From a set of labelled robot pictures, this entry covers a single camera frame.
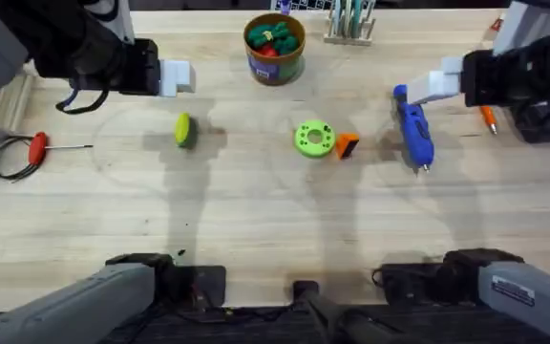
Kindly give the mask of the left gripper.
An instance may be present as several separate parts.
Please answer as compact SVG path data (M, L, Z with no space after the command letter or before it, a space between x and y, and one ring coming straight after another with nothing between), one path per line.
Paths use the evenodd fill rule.
M0 21L44 78L131 96L196 90L194 80L174 80L195 76L189 61L159 62L156 43L135 37L127 0L0 0Z

